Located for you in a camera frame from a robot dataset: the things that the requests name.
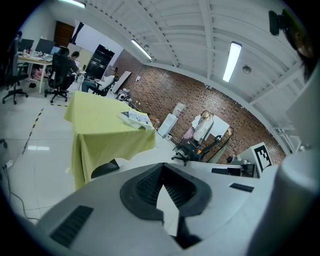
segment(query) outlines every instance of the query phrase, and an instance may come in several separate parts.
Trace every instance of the tile floor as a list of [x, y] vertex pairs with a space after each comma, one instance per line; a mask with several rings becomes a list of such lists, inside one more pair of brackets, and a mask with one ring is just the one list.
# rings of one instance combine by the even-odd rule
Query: tile floor
[[[8, 169], [11, 191], [23, 200], [28, 218], [40, 219], [52, 206], [74, 191], [74, 179], [66, 171], [71, 162], [72, 126], [63, 118], [66, 111], [64, 106], [50, 105], [52, 95], [45, 98], [44, 94], [38, 93], [37, 88], [28, 88], [27, 84], [22, 84], [21, 87], [29, 94], [28, 98], [17, 96], [17, 105], [13, 104], [11, 98], [5, 104], [0, 104], [0, 139], [5, 139], [8, 144], [7, 149], [0, 145], [0, 165], [13, 160], [13, 166]], [[77, 83], [71, 85], [69, 99], [78, 88]], [[1, 88], [0, 98], [6, 94], [7, 90]], [[112, 98], [114, 95], [108, 94], [107, 97]], [[57, 105], [68, 103], [69, 100], [65, 102], [61, 97], [56, 97], [54, 101]], [[42, 108], [42, 114], [22, 154]], [[173, 148], [172, 142], [157, 134], [155, 148], [137, 154], [130, 161], [117, 159], [120, 166], [118, 172], [159, 162], [180, 164], [179, 160], [171, 160]], [[9, 199], [8, 181], [4, 175], [1, 184]], [[9, 201], [12, 210], [24, 216], [21, 201], [13, 195]], [[164, 187], [161, 189], [157, 207], [164, 211], [164, 228], [169, 234], [175, 235], [179, 212]]]

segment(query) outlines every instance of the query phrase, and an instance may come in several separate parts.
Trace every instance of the yellow tablecloth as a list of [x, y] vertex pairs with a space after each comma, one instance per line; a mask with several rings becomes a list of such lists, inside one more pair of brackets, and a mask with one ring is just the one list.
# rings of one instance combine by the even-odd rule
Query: yellow tablecloth
[[91, 180], [97, 167], [155, 147], [154, 129], [135, 129], [118, 117], [129, 108], [116, 99], [75, 92], [64, 119], [73, 124], [71, 172], [76, 190]]

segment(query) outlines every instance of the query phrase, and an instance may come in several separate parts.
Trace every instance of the ceiling beam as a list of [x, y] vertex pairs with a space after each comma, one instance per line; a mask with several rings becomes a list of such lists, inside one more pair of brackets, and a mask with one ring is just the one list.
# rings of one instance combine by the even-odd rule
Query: ceiling beam
[[301, 75], [301, 64], [296, 62], [287, 72], [285, 72], [281, 77], [279, 77], [274, 83], [273, 87], [269, 86], [250, 101], [250, 105], [253, 105], [263, 99], [264, 97], [270, 95], [273, 92], [281, 89], [282, 87], [289, 84], [292, 80], [296, 79]]
[[208, 48], [206, 78], [210, 79], [214, 65], [214, 54], [209, 50], [214, 47], [214, 29], [212, 23], [211, 8], [208, 0], [199, 0], [199, 6], [204, 23], [206, 47]]
[[[155, 37], [159, 42], [167, 42], [164, 34], [160, 30], [160, 28], [157, 26], [156, 22], [151, 18], [151, 16], [147, 13], [147, 11], [140, 5], [140, 3], [137, 0], [124, 0], [124, 1], [136, 12], [138, 17], [141, 17], [145, 20], [146, 24], [148, 25], [150, 30], [154, 33]], [[171, 49], [170, 45], [166, 44], [164, 45], [164, 47], [166, 49], [168, 57], [172, 61], [172, 64], [175, 67], [178, 67], [179, 62], [173, 50]]]
[[213, 81], [211, 79], [206, 78], [205, 76], [196, 74], [194, 72], [187, 71], [185, 69], [166, 65], [166, 64], [160, 64], [157, 62], [152, 62], [152, 63], [145, 62], [144, 64], [147, 66], [160, 68], [160, 69], [164, 69], [164, 70], [169, 70], [169, 71], [179, 73], [181, 75], [193, 78], [193, 79], [200, 81], [200, 82], [204, 83], [205, 85], [209, 85], [209, 86], [217, 89], [218, 91], [222, 92], [223, 94], [227, 95], [231, 99], [233, 99], [236, 102], [238, 102], [239, 104], [241, 104], [245, 109], [250, 111], [266, 127], [266, 129], [272, 134], [272, 136], [276, 139], [276, 141], [279, 143], [279, 145], [283, 149], [284, 153], [287, 156], [290, 155], [288, 147], [286, 146], [286, 144], [284, 143], [282, 138], [279, 136], [279, 134], [274, 130], [273, 125], [265, 118], [263, 113], [256, 110], [256, 108], [254, 106], [250, 105], [246, 99], [239, 96], [238, 92], [235, 92], [231, 88], [229, 88], [228, 82], [224, 82], [223, 80], [221, 80], [219, 82], [217, 80]]

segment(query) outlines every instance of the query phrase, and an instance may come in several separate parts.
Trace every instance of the wall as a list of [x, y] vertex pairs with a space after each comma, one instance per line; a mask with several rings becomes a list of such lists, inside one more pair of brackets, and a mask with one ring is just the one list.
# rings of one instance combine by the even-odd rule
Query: wall
[[75, 44], [92, 53], [96, 51], [99, 45], [102, 45], [110, 49], [112, 52], [114, 52], [114, 55], [109, 63], [109, 66], [114, 65], [115, 61], [117, 60], [117, 58], [123, 50], [123, 48], [119, 44], [117, 44], [106, 35], [100, 33], [99, 31], [95, 30], [94, 28], [86, 24], [78, 33], [75, 40]]
[[[132, 72], [122, 88], [130, 89], [133, 101], [141, 102], [142, 111], [155, 115], [163, 122], [178, 102], [186, 105], [171, 131], [176, 138], [181, 139], [195, 116], [204, 110], [231, 125], [234, 129], [232, 143], [219, 163], [225, 163], [228, 156], [237, 155], [261, 142], [266, 144], [273, 164], [279, 164], [285, 157], [285, 153], [263, 124], [225, 94], [215, 89], [207, 90], [201, 82], [190, 77], [142, 65], [126, 50], [122, 51], [114, 65], [118, 67], [119, 77], [125, 71]], [[138, 82], [135, 81], [137, 76], [141, 76]], [[204, 145], [213, 139], [211, 135]], [[228, 135], [225, 135], [222, 143], [227, 139]], [[206, 159], [211, 158], [217, 150], [218, 147], [215, 147]]]
[[56, 20], [44, 3], [33, 11], [20, 30], [22, 38], [34, 40], [32, 48], [35, 49], [41, 36], [48, 40], [54, 40], [55, 28]]

